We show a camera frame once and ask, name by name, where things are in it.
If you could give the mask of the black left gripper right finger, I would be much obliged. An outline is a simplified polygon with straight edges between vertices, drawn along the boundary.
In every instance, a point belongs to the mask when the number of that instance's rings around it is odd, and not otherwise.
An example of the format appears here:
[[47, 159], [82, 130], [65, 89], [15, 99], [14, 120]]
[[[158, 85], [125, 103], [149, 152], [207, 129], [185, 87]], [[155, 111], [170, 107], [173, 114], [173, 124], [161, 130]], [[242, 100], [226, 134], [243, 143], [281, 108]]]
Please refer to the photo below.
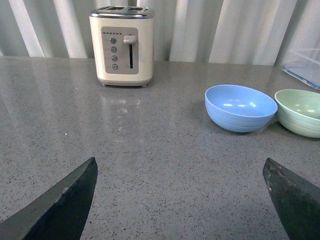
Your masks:
[[267, 158], [262, 173], [289, 239], [318, 240], [320, 188], [271, 158]]

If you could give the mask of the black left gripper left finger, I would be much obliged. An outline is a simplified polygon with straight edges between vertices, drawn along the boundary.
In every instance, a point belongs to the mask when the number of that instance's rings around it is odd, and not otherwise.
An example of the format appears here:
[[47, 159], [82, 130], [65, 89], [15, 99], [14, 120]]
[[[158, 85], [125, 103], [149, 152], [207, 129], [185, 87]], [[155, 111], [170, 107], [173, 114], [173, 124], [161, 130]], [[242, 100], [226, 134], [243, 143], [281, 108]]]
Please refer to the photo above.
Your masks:
[[29, 205], [0, 224], [2, 240], [79, 240], [98, 176], [91, 157]]

